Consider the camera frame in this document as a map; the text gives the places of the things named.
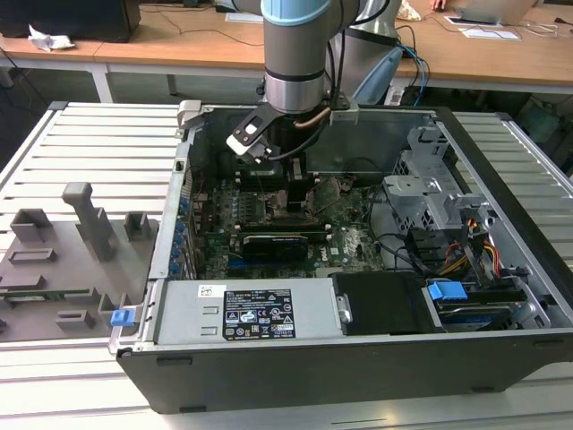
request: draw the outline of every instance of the table leg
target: table leg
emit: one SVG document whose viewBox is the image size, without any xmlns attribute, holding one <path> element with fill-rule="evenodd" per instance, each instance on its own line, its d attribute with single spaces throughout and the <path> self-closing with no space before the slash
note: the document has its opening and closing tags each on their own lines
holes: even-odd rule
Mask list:
<svg viewBox="0 0 573 430">
<path fill-rule="evenodd" d="M 14 85 L 14 82 L 8 73 L 9 70 L 10 69 L 7 67 L 0 67 L 0 86 L 4 88 L 12 88 Z"/>
<path fill-rule="evenodd" d="M 169 88 L 169 94 L 172 96 L 179 94 L 179 92 L 177 92 L 177 82 L 175 82 L 175 76 L 173 74 L 167 75 L 167 87 Z"/>
<path fill-rule="evenodd" d="M 385 106 L 400 106 L 402 96 L 408 86 L 408 79 L 394 78 L 388 87 L 386 99 L 384 100 Z"/>
<path fill-rule="evenodd" d="M 111 94 L 109 74 L 105 64 L 93 64 L 90 68 L 91 77 L 96 84 L 99 101 L 101 103 L 114 103 L 114 97 Z"/>
</svg>

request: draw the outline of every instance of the sticker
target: sticker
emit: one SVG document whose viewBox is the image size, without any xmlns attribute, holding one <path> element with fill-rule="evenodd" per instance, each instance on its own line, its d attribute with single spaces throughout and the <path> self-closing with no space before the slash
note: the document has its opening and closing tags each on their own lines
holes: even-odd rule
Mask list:
<svg viewBox="0 0 573 430">
<path fill-rule="evenodd" d="M 45 297 L 42 296 L 24 296 L 24 297 L 8 297 L 9 302 L 44 302 Z"/>
<path fill-rule="evenodd" d="M 226 290 L 227 290 L 227 285 L 200 285 L 197 297 L 198 298 L 223 297 Z"/>
<path fill-rule="evenodd" d="M 226 340 L 296 337 L 290 289 L 224 291 L 223 295 L 225 310 L 222 332 Z"/>
</svg>

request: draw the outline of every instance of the desk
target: desk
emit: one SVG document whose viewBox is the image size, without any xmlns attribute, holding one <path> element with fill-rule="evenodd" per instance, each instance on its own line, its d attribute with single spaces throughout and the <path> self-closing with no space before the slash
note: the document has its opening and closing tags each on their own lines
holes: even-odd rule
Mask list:
<svg viewBox="0 0 573 430">
<path fill-rule="evenodd" d="M 411 3 L 422 16 L 430 13 L 427 0 L 411 0 Z M 179 34 L 177 28 L 183 32 L 218 30 L 260 45 L 262 25 L 226 22 L 223 13 L 212 9 L 170 12 L 165 6 L 142 6 L 141 10 L 141 25 L 129 44 L 78 41 L 76 49 L 47 53 L 26 39 L 4 39 L 3 48 L 21 67 L 90 72 L 102 102 L 113 102 L 108 82 L 108 74 L 112 72 L 262 77 L 263 46 L 248 46 L 215 31 Z M 573 22 L 573 7 L 544 4 L 532 9 L 527 18 L 549 23 L 556 16 Z M 450 26 L 443 14 L 435 13 L 432 17 Z M 430 64 L 431 87 L 573 93 L 573 35 L 567 25 L 561 25 L 560 30 L 567 37 L 545 39 L 519 29 L 523 41 L 510 42 L 468 39 L 462 34 L 446 32 L 433 20 L 399 21 L 398 26 L 405 23 L 414 28 L 420 56 Z M 410 44 L 409 32 L 400 33 L 403 41 Z M 0 66 L 11 65 L 0 57 Z M 414 75 L 413 61 L 403 61 L 389 93 L 401 93 Z"/>
<path fill-rule="evenodd" d="M 410 0 L 410 3 L 422 16 L 432 13 L 427 0 Z M 444 19 L 444 15 L 449 14 L 454 13 L 432 13 L 429 16 L 448 29 L 456 30 L 456 26 Z M 573 7 L 543 4 L 531 9 L 526 19 L 553 23 L 558 16 L 565 21 L 573 21 Z M 524 28 L 516 27 L 505 30 L 518 31 L 522 41 L 469 39 L 461 33 L 447 32 L 433 19 L 408 23 L 414 29 L 420 57 L 430 65 L 430 87 L 573 93 L 573 34 L 569 32 L 573 27 L 561 24 L 563 37 L 557 39 L 535 36 Z M 398 21 L 397 27 L 398 24 L 404 25 L 404 22 Z M 399 33 L 402 41 L 412 46 L 409 30 L 403 29 Z M 414 61 L 402 61 L 387 100 L 392 97 L 399 100 L 396 94 L 401 95 L 414 76 Z"/>
<path fill-rule="evenodd" d="M 176 26 L 183 31 L 201 31 L 180 35 Z M 257 46 L 202 30 L 217 30 Z M 140 26 L 128 44 L 74 41 L 75 49 L 45 52 L 27 39 L 0 39 L 2 48 L 19 67 L 91 73 L 99 99 L 106 103 L 114 101 L 108 80 L 112 72 L 262 78 L 262 42 L 261 24 L 226 22 L 225 14 L 214 9 L 173 12 L 172 8 L 149 5 L 141 6 Z M 12 64 L 0 54 L 0 67 L 4 66 Z M 173 79 L 169 83 L 170 89 L 174 88 Z"/>
</svg>

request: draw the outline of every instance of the white label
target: white label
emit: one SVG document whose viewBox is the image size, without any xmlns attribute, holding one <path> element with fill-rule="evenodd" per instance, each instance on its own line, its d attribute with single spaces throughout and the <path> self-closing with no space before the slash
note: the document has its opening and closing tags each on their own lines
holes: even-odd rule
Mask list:
<svg viewBox="0 0 573 430">
<path fill-rule="evenodd" d="M 223 297 L 227 291 L 227 285 L 200 285 L 198 298 Z"/>
<path fill-rule="evenodd" d="M 46 299 L 42 296 L 8 297 L 11 302 L 43 302 Z"/>
</svg>

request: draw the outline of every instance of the power supply label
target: power supply label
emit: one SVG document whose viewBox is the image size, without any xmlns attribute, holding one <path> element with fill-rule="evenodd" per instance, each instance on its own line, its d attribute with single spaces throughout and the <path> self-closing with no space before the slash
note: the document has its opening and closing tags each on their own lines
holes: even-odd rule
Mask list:
<svg viewBox="0 0 573 430">
<path fill-rule="evenodd" d="M 223 318 L 226 340 L 296 337 L 290 289 L 226 291 Z"/>
</svg>

